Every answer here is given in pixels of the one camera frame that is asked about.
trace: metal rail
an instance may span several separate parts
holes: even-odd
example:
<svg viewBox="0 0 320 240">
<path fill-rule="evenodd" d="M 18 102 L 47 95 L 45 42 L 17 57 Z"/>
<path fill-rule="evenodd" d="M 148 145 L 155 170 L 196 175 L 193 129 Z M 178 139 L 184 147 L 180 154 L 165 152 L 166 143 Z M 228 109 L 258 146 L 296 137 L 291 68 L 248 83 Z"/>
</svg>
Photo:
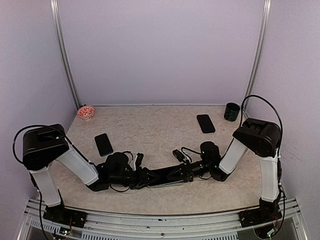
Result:
<svg viewBox="0 0 320 240">
<path fill-rule="evenodd" d="M 283 210 L 283 200 L 280 201 L 280 209 Z M 76 240 L 129 240 L 129 239 L 171 239 L 171 240 L 235 240 L 238 232 L 264 226 L 261 225 L 241 227 L 238 213 L 243 209 L 203 213 L 191 215 L 139 215 L 101 212 L 87 209 L 69 207 L 88 213 L 84 228 L 72 228 L 70 239 Z M 39 201 L 30 199 L 24 212 L 25 221 L 22 226 L 40 229 Z M 294 218 L 300 240 L 306 240 L 304 236 L 304 222 L 300 219 L 301 213 L 295 198 L 285 201 L 285 219 Z M 69 228 L 55 222 L 43 219 L 46 231 L 59 232 L 60 227 Z M 26 230 L 21 231 L 24 240 Z"/>
<path fill-rule="evenodd" d="M 271 0 L 264 0 L 264 8 L 263 8 L 263 14 L 262 14 L 262 22 L 261 22 L 261 27 L 260 27 L 258 45 L 256 48 L 254 62 L 253 62 L 253 66 L 252 66 L 251 74 L 250 74 L 250 80 L 249 80 L 248 87 L 246 89 L 245 97 L 252 94 L 253 89 L 254 89 L 254 85 L 256 82 L 258 68 L 259 68 L 261 57 L 262 57 L 263 47 L 264 47 L 266 33 L 267 33 L 270 9 L 271 9 Z M 247 109 L 248 102 L 249 102 L 249 100 L 246 101 L 246 103 L 244 104 L 244 110 Z"/>
<path fill-rule="evenodd" d="M 58 44 L 59 44 L 60 55 L 61 55 L 64 70 L 65 70 L 67 83 L 71 91 L 74 105 L 77 109 L 79 109 L 81 107 L 81 102 L 80 102 L 79 95 L 77 93 L 74 79 L 71 74 L 71 69 L 70 69 L 67 51 L 65 47 L 64 35 L 63 35 L 61 21 L 60 21 L 58 0 L 50 0 L 50 4 L 51 4 L 51 12 L 53 17 L 55 33 L 56 33 Z"/>
</svg>

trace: black mug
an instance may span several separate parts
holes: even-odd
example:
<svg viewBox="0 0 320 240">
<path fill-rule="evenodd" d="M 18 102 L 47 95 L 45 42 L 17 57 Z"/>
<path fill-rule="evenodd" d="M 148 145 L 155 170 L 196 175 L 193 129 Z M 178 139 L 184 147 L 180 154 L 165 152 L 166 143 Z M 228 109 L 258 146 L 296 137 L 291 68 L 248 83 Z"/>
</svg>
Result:
<svg viewBox="0 0 320 240">
<path fill-rule="evenodd" d="M 229 122 L 234 122 L 235 120 L 237 120 L 239 112 L 239 105 L 233 102 L 229 102 L 225 106 L 224 118 Z"/>
</svg>

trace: speckled tabletop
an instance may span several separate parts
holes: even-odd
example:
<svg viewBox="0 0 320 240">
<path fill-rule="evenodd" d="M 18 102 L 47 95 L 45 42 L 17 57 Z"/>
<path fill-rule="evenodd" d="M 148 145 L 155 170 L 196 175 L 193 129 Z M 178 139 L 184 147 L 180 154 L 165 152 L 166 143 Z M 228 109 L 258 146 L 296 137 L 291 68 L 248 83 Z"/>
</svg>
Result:
<svg viewBox="0 0 320 240">
<path fill-rule="evenodd" d="M 223 118 L 223 106 L 111 106 L 96 107 L 88 121 L 75 118 L 67 135 L 92 162 L 100 164 L 94 137 L 107 133 L 115 152 L 143 153 L 142 167 L 158 169 L 178 165 L 174 149 L 196 151 L 212 141 L 223 155 L 239 125 Z M 203 134 L 196 116 L 208 114 L 215 133 Z M 190 154 L 193 161 L 200 157 Z M 261 173 L 258 158 L 247 152 L 225 182 L 201 180 L 179 186 L 143 188 L 118 193 L 112 189 L 93 192 L 60 163 L 51 173 L 66 206 L 114 213 L 179 215 L 226 211 L 259 204 Z"/>
</svg>

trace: black cable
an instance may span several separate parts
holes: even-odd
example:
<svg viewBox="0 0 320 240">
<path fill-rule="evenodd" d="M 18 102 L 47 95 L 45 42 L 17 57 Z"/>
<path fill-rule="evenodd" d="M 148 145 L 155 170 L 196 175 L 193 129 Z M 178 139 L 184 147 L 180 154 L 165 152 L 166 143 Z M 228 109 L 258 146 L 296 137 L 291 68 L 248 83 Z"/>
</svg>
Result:
<svg viewBox="0 0 320 240">
<path fill-rule="evenodd" d="M 67 135 L 66 135 L 64 132 L 62 132 L 62 131 L 60 131 L 60 130 L 52 127 L 52 126 L 42 125 L 42 124 L 36 124 L 36 125 L 29 125 L 29 126 L 25 126 L 25 127 L 21 128 L 21 129 L 15 134 L 15 136 L 14 136 L 14 138 L 13 138 L 13 142 L 12 142 L 13 155 L 14 155 L 15 159 L 16 159 L 20 164 L 24 164 L 24 163 L 18 158 L 18 156 L 17 156 L 17 154 L 16 154 L 16 140 L 17 140 L 18 135 L 19 135 L 22 131 L 24 131 L 24 130 L 26 130 L 26 129 L 31 129 L 31 128 L 49 128 L 49 129 L 53 129 L 53 130 L 57 131 L 57 132 L 60 133 L 62 136 L 64 136 L 64 138 L 70 143 L 70 145 L 74 148 L 74 150 L 76 150 L 77 153 L 78 153 L 81 157 L 83 157 L 84 160 L 86 160 L 87 162 L 89 162 L 89 160 L 78 150 L 78 148 L 76 148 L 76 146 L 73 145 L 73 143 L 71 142 L 71 140 L 67 137 Z"/>
<path fill-rule="evenodd" d="M 273 238 L 275 235 L 278 234 L 278 232 L 280 231 L 282 225 L 284 224 L 284 221 L 285 221 L 285 214 L 286 214 L 286 194 L 285 194 L 285 191 L 284 189 L 281 189 L 280 190 L 283 194 L 283 216 L 282 216 L 282 221 L 281 221 L 281 224 L 280 224 L 280 227 L 278 228 L 278 230 L 275 232 L 275 234 L 273 234 L 271 237 Z"/>
<path fill-rule="evenodd" d="M 232 140 L 231 140 L 231 142 L 230 142 L 229 146 L 228 146 L 228 147 L 227 147 L 227 149 L 225 150 L 224 155 L 221 157 L 221 159 L 223 159 L 223 158 L 225 157 L 225 155 L 226 155 L 226 153 L 228 152 L 228 150 L 229 150 L 229 148 L 230 148 L 231 144 L 233 143 L 233 141 L 234 141 L 234 138 L 232 138 Z"/>
<path fill-rule="evenodd" d="M 40 225 L 41 225 L 42 233 L 43 233 L 45 239 L 46 239 L 46 240 L 49 240 L 49 238 L 48 238 L 47 235 L 46 235 L 46 232 L 45 232 L 45 229 L 44 229 L 44 225 L 43 225 L 43 223 L 42 223 L 42 216 L 41 216 L 42 194 L 41 194 L 40 191 L 39 191 L 39 194 L 40 194 L 40 203 L 39 203 L 39 219 L 40 219 Z"/>
<path fill-rule="evenodd" d="M 282 121 L 281 121 L 281 117 L 278 113 L 278 111 L 276 110 L 276 108 L 266 99 L 264 99 L 262 96 L 258 96 L 258 95 L 249 95 L 249 96 L 246 96 L 243 101 L 242 101 L 242 104 L 241 104 L 241 117 L 240 117 L 240 123 L 239 123 L 239 127 L 241 127 L 241 124 L 242 124 L 242 119 L 243 119 L 243 112 L 244 112 L 244 104 L 245 104 L 245 101 L 249 98 L 257 98 L 257 99 L 261 99 L 262 101 L 264 101 L 266 104 L 268 104 L 272 109 L 273 111 L 275 112 L 278 120 L 279 120 L 279 123 L 280 123 L 280 140 L 279 140 L 279 147 L 278 147 L 278 151 L 277 151 L 277 155 L 278 155 L 278 161 L 280 160 L 279 159 L 279 155 L 280 155 L 280 146 L 281 146 L 281 143 L 282 143 L 282 138 L 283 138 L 283 133 L 284 133 L 284 128 L 283 128 L 283 124 L 282 124 Z"/>
<path fill-rule="evenodd" d="M 192 150 L 192 149 L 187 148 L 187 147 L 184 147 L 184 146 L 181 148 L 181 152 L 183 152 L 184 149 L 185 149 L 185 150 L 188 150 L 188 151 L 190 151 L 190 152 L 192 152 L 192 153 L 194 153 L 194 154 L 201 155 L 200 152 L 197 152 L 197 151 L 195 151 L 195 150 Z"/>
<path fill-rule="evenodd" d="M 212 176 L 207 177 L 207 178 L 204 178 L 204 177 L 199 176 L 199 178 L 202 179 L 202 180 L 209 180 L 210 178 L 212 178 Z"/>
<path fill-rule="evenodd" d="M 200 152 L 197 152 L 197 151 L 195 151 L 195 150 L 192 150 L 192 149 L 187 148 L 187 147 L 184 147 L 184 146 L 181 147 L 181 152 L 183 152 L 183 154 L 186 155 L 186 156 L 190 159 L 190 163 L 192 163 L 192 158 L 191 158 L 188 154 L 186 154 L 186 153 L 184 152 L 184 150 L 188 150 L 188 151 L 190 151 L 190 152 L 192 152 L 192 153 L 194 153 L 194 154 L 201 155 Z"/>
<path fill-rule="evenodd" d="M 128 191 L 128 190 L 130 189 L 130 187 L 128 187 L 126 190 L 117 190 L 117 189 L 113 188 L 111 185 L 110 185 L 110 188 L 111 188 L 112 190 L 118 192 L 118 193 L 124 193 L 124 192 L 126 192 L 126 191 Z"/>
<path fill-rule="evenodd" d="M 130 154 L 131 155 L 131 161 L 134 160 L 134 155 L 132 154 L 131 151 L 123 151 L 122 154 Z"/>
</svg>

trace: small bowl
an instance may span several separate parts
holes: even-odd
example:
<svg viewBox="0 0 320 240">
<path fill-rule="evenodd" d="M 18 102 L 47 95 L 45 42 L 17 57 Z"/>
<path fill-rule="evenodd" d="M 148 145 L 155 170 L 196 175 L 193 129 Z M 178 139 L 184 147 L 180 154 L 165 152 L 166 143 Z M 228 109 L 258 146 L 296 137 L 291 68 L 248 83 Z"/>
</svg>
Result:
<svg viewBox="0 0 320 240">
<path fill-rule="evenodd" d="M 82 106 L 76 112 L 79 118 L 83 120 L 89 120 L 94 116 L 95 108 L 91 105 Z"/>
</svg>

